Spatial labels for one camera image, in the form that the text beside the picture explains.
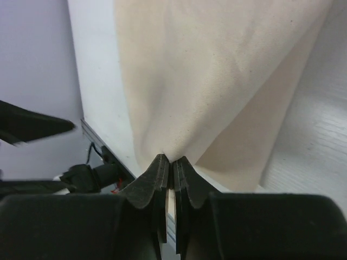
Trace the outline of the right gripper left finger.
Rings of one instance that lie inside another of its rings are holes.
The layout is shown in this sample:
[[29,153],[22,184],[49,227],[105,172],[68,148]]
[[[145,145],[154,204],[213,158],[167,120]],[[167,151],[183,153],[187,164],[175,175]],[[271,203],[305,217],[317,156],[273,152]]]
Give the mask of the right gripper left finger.
[[161,259],[167,242],[170,163],[157,155],[147,170],[120,192],[117,259]]

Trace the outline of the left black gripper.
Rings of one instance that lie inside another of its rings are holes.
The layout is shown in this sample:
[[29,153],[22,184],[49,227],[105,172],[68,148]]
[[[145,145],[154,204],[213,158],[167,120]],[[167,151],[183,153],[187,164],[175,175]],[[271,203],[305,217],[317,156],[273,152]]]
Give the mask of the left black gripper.
[[32,112],[1,101],[1,140],[11,145],[70,132],[75,125],[66,119]]

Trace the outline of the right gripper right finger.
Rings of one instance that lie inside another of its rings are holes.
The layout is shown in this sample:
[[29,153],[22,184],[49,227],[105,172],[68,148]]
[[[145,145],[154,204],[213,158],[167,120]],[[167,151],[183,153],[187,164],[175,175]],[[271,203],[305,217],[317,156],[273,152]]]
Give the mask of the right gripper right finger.
[[186,258],[191,227],[209,193],[217,189],[200,176],[187,157],[171,164],[175,195],[176,252]]

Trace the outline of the beige cloth surgical kit roll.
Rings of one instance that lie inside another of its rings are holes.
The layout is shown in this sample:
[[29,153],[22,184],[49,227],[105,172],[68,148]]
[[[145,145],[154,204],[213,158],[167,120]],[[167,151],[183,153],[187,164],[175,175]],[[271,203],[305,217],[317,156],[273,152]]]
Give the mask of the beige cloth surgical kit roll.
[[254,191],[331,1],[115,1],[138,165]]

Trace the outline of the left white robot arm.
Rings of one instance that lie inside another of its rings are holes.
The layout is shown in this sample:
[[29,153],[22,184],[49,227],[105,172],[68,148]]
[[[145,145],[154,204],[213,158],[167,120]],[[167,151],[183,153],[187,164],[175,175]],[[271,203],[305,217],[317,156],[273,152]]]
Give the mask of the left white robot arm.
[[[75,125],[65,119],[32,112],[1,101],[1,140],[11,145],[70,132]],[[1,180],[1,198],[12,194],[98,193],[117,183],[115,164],[91,168],[74,165],[56,180]]]

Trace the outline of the front aluminium rail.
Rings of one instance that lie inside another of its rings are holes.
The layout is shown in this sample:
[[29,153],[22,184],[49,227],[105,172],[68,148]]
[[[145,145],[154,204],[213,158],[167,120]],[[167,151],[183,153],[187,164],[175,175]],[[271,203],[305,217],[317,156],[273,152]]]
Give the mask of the front aluminium rail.
[[[136,157],[134,154],[132,140],[126,141],[125,137],[120,138],[120,142],[116,139],[114,142],[113,139],[105,135],[99,135],[99,132],[96,132],[84,119],[81,120],[81,127],[83,134],[86,135],[90,141],[95,142],[99,147],[106,146],[110,152],[127,168],[130,173],[137,178],[140,176],[143,171],[139,167]],[[168,243],[172,246],[176,246],[176,228],[175,228],[175,210],[174,210],[174,192],[170,191],[168,196],[168,231],[167,231],[167,240]]]

